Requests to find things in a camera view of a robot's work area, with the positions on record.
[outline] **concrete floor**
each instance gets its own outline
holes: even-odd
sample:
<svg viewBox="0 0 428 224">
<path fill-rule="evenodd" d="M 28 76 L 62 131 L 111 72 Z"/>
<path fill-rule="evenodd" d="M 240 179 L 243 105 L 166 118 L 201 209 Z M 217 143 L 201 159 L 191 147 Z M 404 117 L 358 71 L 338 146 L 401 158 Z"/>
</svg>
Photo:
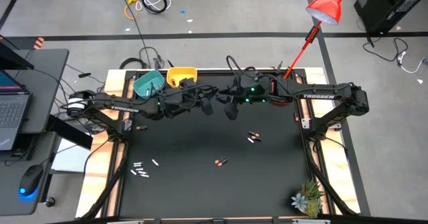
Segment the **concrete floor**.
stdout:
<svg viewBox="0 0 428 224">
<path fill-rule="evenodd" d="M 344 0 L 337 26 L 324 32 L 361 32 L 356 25 L 355 0 Z M 307 32 L 312 20 L 304 10 L 307 0 L 173 0 L 162 15 L 142 11 L 137 17 L 143 33 Z M 136 34 L 123 16 L 122 0 L 18 0 L 0 33 L 5 36 Z M 428 0 L 422 0 L 398 24 L 400 31 L 428 31 Z M 428 37 L 404 37 L 409 50 L 403 64 L 414 70 L 427 56 Z M 376 43 L 375 51 L 391 58 L 392 38 Z M 373 216 L 428 219 L 428 66 L 416 74 L 362 50 L 365 38 L 327 38 L 326 45 L 337 82 L 354 82 L 368 93 L 370 112 L 348 119 L 368 205 Z M 176 66 L 225 68 L 233 55 L 241 66 L 270 67 L 291 63 L 303 38 L 158 39 L 146 44 L 158 49 Z M 138 57 L 139 40 L 46 41 L 43 48 L 68 48 L 68 64 L 104 79 L 129 57 Z M 298 67 L 324 67 L 315 41 Z M 74 89 L 94 90 L 98 83 L 79 79 L 69 68 L 64 79 Z M 80 175 L 59 175 L 52 183 L 60 205 L 39 207 L 31 217 L 0 217 L 0 223 L 45 223 L 71 220 L 81 188 Z M 72 182 L 65 189 L 64 181 Z"/>
</svg>

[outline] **red lamp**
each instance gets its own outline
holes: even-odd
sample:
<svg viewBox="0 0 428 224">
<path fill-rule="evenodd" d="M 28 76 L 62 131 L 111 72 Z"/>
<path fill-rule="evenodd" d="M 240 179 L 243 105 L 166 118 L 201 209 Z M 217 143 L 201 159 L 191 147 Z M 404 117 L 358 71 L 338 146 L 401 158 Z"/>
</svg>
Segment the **red lamp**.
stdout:
<svg viewBox="0 0 428 224">
<path fill-rule="evenodd" d="M 294 65 L 300 59 L 300 56 L 302 56 L 303 51 L 308 47 L 309 43 L 314 41 L 314 38 L 320 29 L 321 23 L 324 22 L 331 25 L 337 25 L 339 23 L 340 16 L 342 15 L 342 9 L 340 7 L 341 3 L 342 0 L 314 0 L 306 7 L 306 11 L 312 17 L 318 19 L 319 22 L 316 24 L 316 26 L 312 27 L 311 31 L 305 39 L 306 43 L 303 45 L 300 53 L 297 55 L 291 67 L 288 68 L 288 71 L 283 76 L 283 79 L 286 79 L 290 75 Z"/>
</svg>

